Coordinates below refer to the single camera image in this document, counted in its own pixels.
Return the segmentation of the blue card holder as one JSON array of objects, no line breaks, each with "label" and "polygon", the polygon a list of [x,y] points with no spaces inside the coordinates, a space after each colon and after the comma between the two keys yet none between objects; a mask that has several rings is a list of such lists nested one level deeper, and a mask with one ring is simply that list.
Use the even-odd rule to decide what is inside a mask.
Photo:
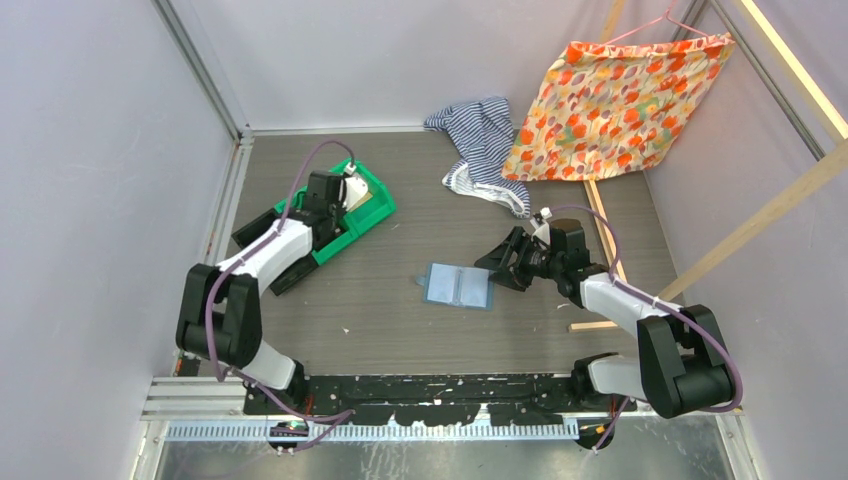
[{"label": "blue card holder", "polygon": [[491,310],[494,284],[486,269],[431,263],[415,283],[422,287],[422,301],[474,310]]}]

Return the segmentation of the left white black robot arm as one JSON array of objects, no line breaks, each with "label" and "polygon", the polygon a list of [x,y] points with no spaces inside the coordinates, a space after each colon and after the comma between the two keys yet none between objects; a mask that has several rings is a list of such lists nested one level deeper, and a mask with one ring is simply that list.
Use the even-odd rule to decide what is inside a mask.
[{"label": "left white black robot arm", "polygon": [[198,263],[187,273],[180,306],[177,346],[238,369],[269,387],[280,412],[298,412],[307,398],[295,380],[302,366],[263,338],[261,295],[315,248],[332,242],[349,207],[368,195],[356,173],[310,174],[299,208],[288,208],[237,255],[217,265]]}]

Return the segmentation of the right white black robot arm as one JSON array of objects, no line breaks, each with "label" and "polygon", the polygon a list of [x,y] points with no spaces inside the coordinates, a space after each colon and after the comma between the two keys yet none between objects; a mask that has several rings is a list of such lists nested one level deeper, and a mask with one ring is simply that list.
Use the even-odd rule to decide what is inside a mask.
[{"label": "right white black robot arm", "polygon": [[605,317],[637,342],[637,357],[603,353],[580,359],[571,371],[571,397],[596,410],[610,396],[637,399],[663,418],[738,406],[742,383],[713,312],[648,295],[590,258],[579,221],[517,226],[476,260],[491,280],[525,291],[534,279],[555,282],[558,292],[581,309]]}]

